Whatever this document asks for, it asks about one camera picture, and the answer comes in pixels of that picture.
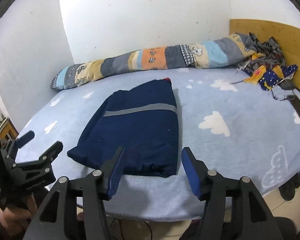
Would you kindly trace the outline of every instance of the screw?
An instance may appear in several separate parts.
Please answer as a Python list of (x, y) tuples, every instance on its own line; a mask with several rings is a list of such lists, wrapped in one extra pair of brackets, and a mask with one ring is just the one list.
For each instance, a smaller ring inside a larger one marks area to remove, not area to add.
[(65, 183), (67, 181), (67, 178), (61, 177), (58, 181), (59, 181), (59, 183)]
[(102, 172), (100, 170), (95, 170), (92, 172), (92, 175), (95, 176), (95, 177), (98, 177), (102, 174)]
[(215, 170), (208, 170), (210, 176), (216, 176), (217, 172)]
[(249, 183), (250, 182), (250, 178), (246, 177), (246, 176), (243, 176), (242, 178), (242, 181), (245, 182), (245, 183)]

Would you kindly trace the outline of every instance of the crumpled clothes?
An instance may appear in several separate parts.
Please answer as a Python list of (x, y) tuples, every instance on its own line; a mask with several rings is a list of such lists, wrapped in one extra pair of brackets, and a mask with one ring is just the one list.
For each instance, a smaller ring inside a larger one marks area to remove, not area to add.
[(250, 43), (246, 46), (257, 53), (237, 65), (250, 76), (244, 82), (259, 83), (263, 90), (268, 91), (298, 69), (297, 65), (286, 66), (284, 55), (274, 37), (265, 42), (259, 41), (253, 33), (249, 33), (249, 37)]

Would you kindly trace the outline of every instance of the blue gripper pad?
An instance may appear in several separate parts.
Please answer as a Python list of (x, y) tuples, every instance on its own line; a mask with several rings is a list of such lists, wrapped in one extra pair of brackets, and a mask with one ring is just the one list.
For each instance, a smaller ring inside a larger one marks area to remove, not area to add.
[(183, 167), (186, 171), (186, 175), (192, 190), (192, 193), (200, 198), (200, 179), (197, 171), (193, 165), (197, 160), (194, 158), (194, 155), (189, 147), (184, 147), (181, 152), (181, 161)]
[(127, 163), (127, 155), (125, 154), (123, 147), (119, 147), (117, 149), (117, 152), (113, 157), (113, 160), (116, 161), (116, 163), (114, 164), (112, 173), (109, 176), (108, 191), (107, 191), (107, 196), (109, 199), (111, 199), (117, 192), (119, 182), (123, 174), (123, 170)]

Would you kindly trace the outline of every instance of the black clamp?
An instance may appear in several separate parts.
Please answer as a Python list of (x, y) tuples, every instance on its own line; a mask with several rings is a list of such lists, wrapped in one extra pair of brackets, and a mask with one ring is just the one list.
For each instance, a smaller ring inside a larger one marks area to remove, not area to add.
[[(206, 201), (194, 239), (282, 240), (278, 225), (266, 202), (250, 178), (224, 178), (196, 160), (189, 147), (182, 150), (191, 190)], [(231, 222), (224, 223), (226, 197), (232, 197)]]
[[(124, 148), (119, 147), (112, 160), (85, 178), (61, 177), (41, 203), (24, 240), (112, 240), (106, 222), (103, 200), (116, 193), (126, 163)], [(83, 199), (84, 227), (79, 231), (76, 200)]]
[(15, 162), (18, 150), (33, 138), (34, 132), (29, 131), (16, 140), (10, 140), (4, 147), (1, 147), (0, 143), (0, 208), (2, 210), (8, 204), (27, 209), (21, 198), (56, 180), (51, 163), (63, 149), (61, 142), (54, 143), (37, 161)]

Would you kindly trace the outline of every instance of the reflective stripe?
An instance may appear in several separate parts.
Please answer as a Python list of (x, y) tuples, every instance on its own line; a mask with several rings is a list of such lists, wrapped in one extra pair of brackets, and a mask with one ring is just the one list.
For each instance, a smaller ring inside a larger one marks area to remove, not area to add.
[(104, 114), (104, 117), (106, 116), (113, 116), (113, 115), (122, 115), (122, 114), (131, 114), (131, 113), (136, 113), (136, 112), (141, 112), (141, 111), (148, 111), (148, 110), (170, 110), (173, 112), (177, 112), (177, 108), (172, 105), (168, 104), (162, 104), (162, 103), (157, 103), (157, 104), (150, 104), (147, 106), (141, 106), (141, 107), (136, 107), (136, 108), (130, 108), (130, 109), (123, 109), (119, 111), (106, 111)]

